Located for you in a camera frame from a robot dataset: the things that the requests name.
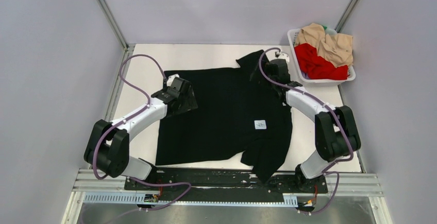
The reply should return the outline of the black t shirt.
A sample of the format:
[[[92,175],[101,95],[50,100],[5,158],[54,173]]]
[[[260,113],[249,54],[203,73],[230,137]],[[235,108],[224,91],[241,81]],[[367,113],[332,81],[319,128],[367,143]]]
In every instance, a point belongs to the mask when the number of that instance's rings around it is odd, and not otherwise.
[[[292,135],[291,108],[270,87],[254,80],[262,50],[238,67],[166,71],[192,83],[195,110],[162,119],[156,165],[228,160],[241,162],[265,183],[285,162]]]

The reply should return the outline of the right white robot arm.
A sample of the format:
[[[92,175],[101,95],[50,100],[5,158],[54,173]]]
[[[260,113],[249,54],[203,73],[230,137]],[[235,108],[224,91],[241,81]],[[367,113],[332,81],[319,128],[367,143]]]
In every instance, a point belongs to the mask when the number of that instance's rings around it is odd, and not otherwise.
[[[352,160],[355,151],[361,148],[353,111],[348,106],[323,102],[302,84],[292,81],[285,59],[260,60],[258,69],[286,105],[314,122],[315,151],[296,166],[294,178],[295,187],[307,192],[335,163]]]

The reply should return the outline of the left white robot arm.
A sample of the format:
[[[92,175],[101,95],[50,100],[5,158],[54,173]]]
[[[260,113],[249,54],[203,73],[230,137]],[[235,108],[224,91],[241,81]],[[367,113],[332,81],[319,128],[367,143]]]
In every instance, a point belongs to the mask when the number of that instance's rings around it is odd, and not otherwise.
[[[147,103],[128,115],[111,122],[98,120],[93,126],[84,160],[106,176],[136,178],[144,189],[153,189],[158,183],[154,165],[130,156],[130,142],[153,123],[197,108],[192,83],[177,75],[170,81],[170,85],[152,94]]]

